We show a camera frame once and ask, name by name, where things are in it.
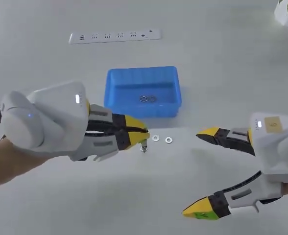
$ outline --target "white led light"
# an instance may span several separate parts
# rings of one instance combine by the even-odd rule
[[[79,96],[78,94],[75,95],[75,102],[76,102],[77,104],[80,103],[80,96]]]

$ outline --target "white plastic housing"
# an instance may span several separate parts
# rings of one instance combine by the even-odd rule
[[[270,123],[267,118],[276,121]],[[250,127],[252,145],[263,174],[270,181],[288,183],[288,116],[254,113]]]
[[[87,105],[81,82],[34,91],[27,98],[11,92],[2,101],[1,123],[17,147],[35,152],[75,151],[88,125]]]

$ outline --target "white robotic hand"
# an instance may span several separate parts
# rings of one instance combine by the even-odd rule
[[[196,136],[256,156],[261,170],[237,185],[196,201],[183,211],[184,216],[217,220],[238,208],[258,211],[257,202],[269,204],[283,196],[282,185],[288,183],[288,116],[254,113],[249,128],[213,127]]]
[[[28,96],[9,93],[2,100],[0,123],[5,136],[20,150],[39,157],[69,156],[73,161],[91,155],[101,161],[149,138],[139,120],[90,105],[81,82]]]

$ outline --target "white surface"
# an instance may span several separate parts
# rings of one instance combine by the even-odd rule
[[[288,27],[288,0],[283,0],[280,4],[277,4],[275,19],[283,26]]]
[[[288,28],[273,0],[0,0],[0,99],[67,80],[102,104],[109,69],[178,68],[176,119],[148,121],[148,141],[110,160],[54,159],[0,187],[0,235],[282,235],[288,196],[260,213],[204,221],[181,211],[250,177],[256,159],[198,140],[201,129],[247,127],[254,111],[288,115]],[[73,29],[162,29],[163,39],[73,47]]]
[[[113,43],[127,41],[143,41],[161,39],[160,29],[119,31],[119,32],[92,32],[72,33],[69,39],[70,44],[86,43]]]

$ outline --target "electrical outlet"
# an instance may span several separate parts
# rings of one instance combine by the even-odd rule
[[[158,40],[162,38],[161,30],[133,30],[126,32],[105,32],[105,33],[72,33],[69,39],[70,44],[84,43],[112,43],[126,41]]]

